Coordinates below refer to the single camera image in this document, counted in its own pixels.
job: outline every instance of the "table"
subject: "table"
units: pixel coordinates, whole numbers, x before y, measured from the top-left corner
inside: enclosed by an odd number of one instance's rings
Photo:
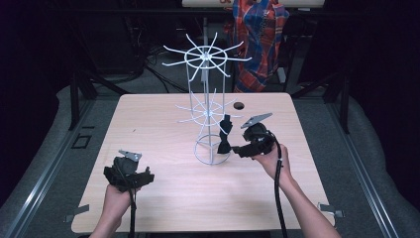
[[[216,94],[221,102],[223,94]],[[226,102],[243,102],[243,110],[226,106],[231,118],[232,146],[247,144],[240,127],[251,117],[271,112],[262,122],[289,149],[292,173],[309,199],[328,204],[295,108],[285,93],[227,93]],[[220,164],[209,166],[193,153],[200,126],[178,121],[190,117],[189,94],[126,94],[120,98],[86,186],[80,206],[87,212],[75,216],[72,230],[92,232],[101,214],[105,187],[104,167],[110,167],[118,150],[142,153],[139,172],[150,167],[155,181],[137,196],[136,231],[247,231],[280,229],[274,202],[273,180],[262,166],[231,154]],[[292,208],[280,192],[288,229],[299,229]],[[325,213],[334,224],[334,218]],[[123,216],[120,232],[130,228],[130,211]]]

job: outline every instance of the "red plaid shirt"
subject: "red plaid shirt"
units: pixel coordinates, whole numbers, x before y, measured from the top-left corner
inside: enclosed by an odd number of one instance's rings
[[[281,32],[289,16],[276,0],[235,0],[234,45],[244,42],[238,54],[249,61],[239,61],[236,92],[260,92],[266,80],[277,70]]]

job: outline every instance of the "white wire rack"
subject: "white wire rack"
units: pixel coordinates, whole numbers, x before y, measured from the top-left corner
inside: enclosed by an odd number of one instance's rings
[[[174,63],[163,63],[165,66],[173,66],[177,64],[185,63],[186,72],[188,78],[188,90],[189,90],[189,108],[176,105],[179,109],[190,111],[191,117],[186,120],[179,122],[189,122],[193,121],[196,124],[201,126],[200,132],[197,136],[196,143],[194,146],[194,155],[202,163],[206,165],[218,165],[225,162],[230,153],[220,155],[215,153],[217,151],[218,145],[220,144],[220,137],[218,134],[212,133],[211,128],[217,126],[220,131],[225,132],[220,126],[220,122],[225,117],[225,107],[228,104],[233,103],[236,99],[225,103],[225,83],[226,77],[230,77],[226,73],[226,62],[228,60],[236,61],[247,61],[249,59],[238,59],[238,58],[229,58],[227,52],[239,47],[242,43],[230,47],[228,49],[220,49],[215,47],[214,44],[217,39],[217,33],[214,37],[214,40],[210,46],[200,46],[194,44],[191,39],[186,35],[188,41],[192,44],[193,48],[188,51],[179,51],[170,49],[164,46],[170,52],[180,53],[184,55],[184,60],[174,62]],[[193,68],[194,72],[190,76],[190,69]],[[217,69],[223,75],[223,92],[222,92],[222,102],[216,102],[216,88],[212,92],[210,98],[210,88],[209,88],[209,70]],[[194,92],[191,90],[191,82],[194,80],[197,73],[202,72],[202,83],[204,91],[204,99],[200,100],[196,97]]]

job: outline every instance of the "metal bracket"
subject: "metal bracket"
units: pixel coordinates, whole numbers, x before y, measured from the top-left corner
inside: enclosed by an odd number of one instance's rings
[[[253,116],[251,117],[244,125],[241,126],[241,129],[244,129],[246,127],[254,126],[257,123],[261,122],[263,119],[270,117],[272,115],[271,112],[265,113],[263,115]]]
[[[344,211],[336,210],[336,208],[333,205],[326,205],[326,204],[318,203],[318,209],[320,211],[328,212],[335,217],[345,217]]]
[[[89,211],[89,204],[77,207],[73,210],[73,214],[64,216],[63,222],[71,222],[74,219],[74,216]]]
[[[126,152],[123,150],[119,150],[118,151],[121,155],[123,155],[124,157],[134,161],[134,162],[138,162],[140,160],[140,158],[142,157],[142,153],[133,153],[133,152]]]

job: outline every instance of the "forearm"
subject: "forearm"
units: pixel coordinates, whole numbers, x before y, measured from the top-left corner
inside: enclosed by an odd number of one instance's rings
[[[293,178],[283,182],[281,189],[296,214],[305,237],[341,237],[328,219],[303,193],[299,184]]]
[[[109,217],[101,216],[98,221],[98,224],[95,227],[95,230],[89,236],[89,238],[105,238],[112,237],[115,231],[121,224],[121,219],[115,220],[110,219]]]

